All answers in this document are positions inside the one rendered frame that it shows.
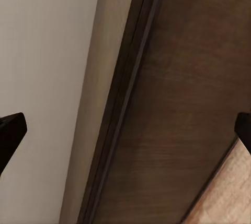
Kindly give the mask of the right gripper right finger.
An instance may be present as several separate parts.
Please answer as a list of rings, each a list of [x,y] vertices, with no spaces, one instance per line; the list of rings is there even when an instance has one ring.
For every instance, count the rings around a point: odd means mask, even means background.
[[[251,114],[239,113],[234,130],[251,154]]]

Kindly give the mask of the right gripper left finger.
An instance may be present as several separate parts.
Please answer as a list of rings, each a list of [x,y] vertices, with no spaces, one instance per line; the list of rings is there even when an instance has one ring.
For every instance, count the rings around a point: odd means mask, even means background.
[[[0,118],[0,175],[26,133],[27,124],[22,112]]]

